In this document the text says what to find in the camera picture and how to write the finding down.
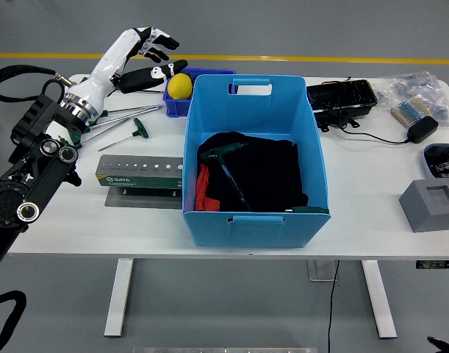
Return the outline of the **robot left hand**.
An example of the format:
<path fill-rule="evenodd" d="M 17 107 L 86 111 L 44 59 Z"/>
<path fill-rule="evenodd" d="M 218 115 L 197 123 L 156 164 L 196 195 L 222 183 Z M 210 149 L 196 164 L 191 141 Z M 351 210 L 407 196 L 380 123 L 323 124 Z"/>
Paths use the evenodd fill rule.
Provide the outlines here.
<path fill-rule="evenodd" d="M 105 98 L 115 90 L 133 93 L 161 85 L 188 66 L 186 60 L 171 62 L 161 50 L 162 46 L 175 50 L 179 43 L 153 27 L 127 29 L 98 61 L 89 77 L 66 91 L 62 104 L 78 107 L 94 116 L 101 113 Z M 137 55 L 152 60 L 156 65 L 126 73 L 126 64 Z"/>

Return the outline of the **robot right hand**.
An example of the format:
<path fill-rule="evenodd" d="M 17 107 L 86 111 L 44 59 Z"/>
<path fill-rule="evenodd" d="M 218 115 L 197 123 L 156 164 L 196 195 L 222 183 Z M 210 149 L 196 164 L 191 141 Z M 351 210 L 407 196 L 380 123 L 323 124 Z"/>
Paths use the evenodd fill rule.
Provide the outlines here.
<path fill-rule="evenodd" d="M 449 353 L 449 343 L 443 341 L 443 340 L 439 340 L 435 337 L 432 336 L 428 336 L 427 337 L 427 341 L 432 344 L 433 346 L 435 346 L 439 352 L 442 353 Z"/>

